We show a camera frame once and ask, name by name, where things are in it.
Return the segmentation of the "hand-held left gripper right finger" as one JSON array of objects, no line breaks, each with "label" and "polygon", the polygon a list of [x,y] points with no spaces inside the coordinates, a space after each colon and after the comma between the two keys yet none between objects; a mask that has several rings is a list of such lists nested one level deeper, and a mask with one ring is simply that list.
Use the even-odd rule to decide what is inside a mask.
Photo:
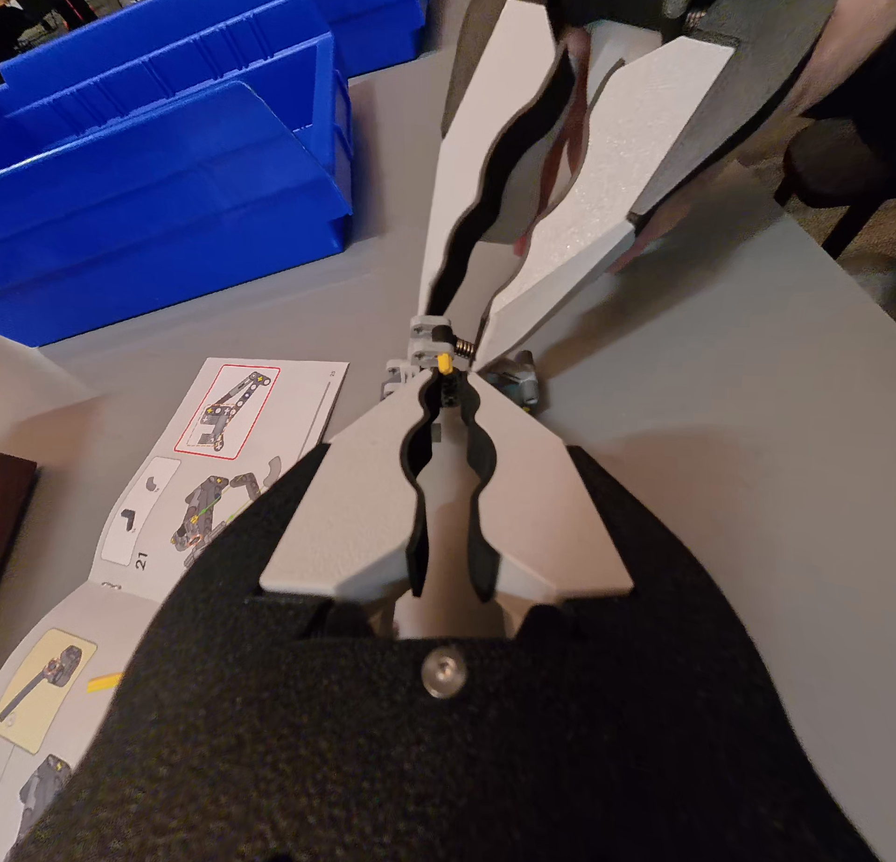
[{"label": "hand-held left gripper right finger", "polygon": [[509,636],[531,609],[624,596],[633,578],[564,441],[476,374],[462,381],[469,577]]}]

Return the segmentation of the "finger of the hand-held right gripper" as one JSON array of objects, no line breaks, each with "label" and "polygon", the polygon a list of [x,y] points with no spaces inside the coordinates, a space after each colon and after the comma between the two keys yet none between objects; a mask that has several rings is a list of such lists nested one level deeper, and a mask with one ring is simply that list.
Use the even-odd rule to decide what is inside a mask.
[{"label": "finger of the hand-held right gripper", "polygon": [[703,98],[732,46],[619,22],[588,26],[587,143],[565,195],[532,229],[521,268],[493,298],[477,366],[514,349],[633,243],[629,214]]},{"label": "finger of the hand-held right gripper", "polygon": [[445,315],[478,242],[512,245],[531,226],[575,85],[546,8],[507,0],[443,130],[418,315]]}]

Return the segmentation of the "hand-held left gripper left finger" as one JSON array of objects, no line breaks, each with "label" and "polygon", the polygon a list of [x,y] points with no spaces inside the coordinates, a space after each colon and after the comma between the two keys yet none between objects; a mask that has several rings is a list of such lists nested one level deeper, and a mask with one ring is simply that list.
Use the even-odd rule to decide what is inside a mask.
[{"label": "hand-held left gripper left finger", "polygon": [[428,374],[414,376],[327,443],[260,577],[265,592],[357,604],[376,635],[393,636],[419,506],[401,450],[427,425],[428,386]]}]

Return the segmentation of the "grey toy brick assembly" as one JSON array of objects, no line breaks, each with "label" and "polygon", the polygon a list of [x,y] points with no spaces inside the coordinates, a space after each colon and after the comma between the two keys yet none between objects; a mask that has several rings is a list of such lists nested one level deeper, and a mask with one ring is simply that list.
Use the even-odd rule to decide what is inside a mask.
[{"label": "grey toy brick assembly", "polygon": [[523,410],[533,413],[539,407],[539,378],[530,351],[521,350],[515,355],[482,363],[475,344],[458,337],[445,316],[412,318],[407,355],[387,362],[380,398],[386,399],[426,368],[435,368],[442,374],[442,408],[460,405],[459,374],[471,370],[476,370],[487,384]]}]

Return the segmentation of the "toy buggy set box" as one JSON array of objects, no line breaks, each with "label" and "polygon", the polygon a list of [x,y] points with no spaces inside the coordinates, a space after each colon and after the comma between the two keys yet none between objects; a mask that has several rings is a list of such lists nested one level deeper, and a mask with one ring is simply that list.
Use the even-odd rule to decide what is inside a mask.
[{"label": "toy buggy set box", "polygon": [[6,570],[38,476],[35,462],[1,453],[1,575]]}]

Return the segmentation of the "person's right hand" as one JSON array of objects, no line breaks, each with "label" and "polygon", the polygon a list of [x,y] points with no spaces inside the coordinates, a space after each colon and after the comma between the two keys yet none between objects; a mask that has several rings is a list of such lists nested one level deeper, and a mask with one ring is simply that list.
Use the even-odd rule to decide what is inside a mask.
[{"label": "person's right hand", "polygon": [[632,245],[607,268],[607,273],[619,273],[647,246],[673,229],[688,214],[693,200],[730,162],[742,157],[756,137],[776,133],[790,119],[803,116],[844,84],[890,37],[894,28],[895,0],[837,0],[807,65],[772,115],[747,140],[659,205]]}]

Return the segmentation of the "building instruction booklet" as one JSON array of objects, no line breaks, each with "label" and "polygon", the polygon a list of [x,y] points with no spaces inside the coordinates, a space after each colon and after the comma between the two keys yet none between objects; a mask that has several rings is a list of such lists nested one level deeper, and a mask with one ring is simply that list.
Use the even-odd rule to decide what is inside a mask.
[{"label": "building instruction booklet", "polygon": [[344,362],[208,358],[111,508],[84,584],[2,666],[1,850],[72,778],[161,603],[207,546],[322,439]]}]

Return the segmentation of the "blue plastic storage bin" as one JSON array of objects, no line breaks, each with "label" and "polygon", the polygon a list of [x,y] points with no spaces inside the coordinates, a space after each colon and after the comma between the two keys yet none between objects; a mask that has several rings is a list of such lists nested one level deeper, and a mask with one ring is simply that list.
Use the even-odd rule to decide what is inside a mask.
[{"label": "blue plastic storage bin", "polygon": [[413,60],[430,0],[145,0],[134,5],[148,50],[189,39],[214,77],[330,35],[344,77]]},{"label": "blue plastic storage bin", "polygon": [[1,331],[39,347],[340,252],[315,0],[144,0],[2,63]]}]

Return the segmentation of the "dark wooden stool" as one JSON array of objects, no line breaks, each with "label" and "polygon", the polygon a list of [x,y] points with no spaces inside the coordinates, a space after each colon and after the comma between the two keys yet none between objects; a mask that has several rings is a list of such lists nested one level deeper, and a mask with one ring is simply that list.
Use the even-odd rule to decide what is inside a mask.
[{"label": "dark wooden stool", "polygon": [[783,155],[774,201],[784,206],[793,197],[815,210],[846,208],[822,243],[837,259],[878,209],[894,200],[894,167],[863,141],[852,120],[815,120]]}]

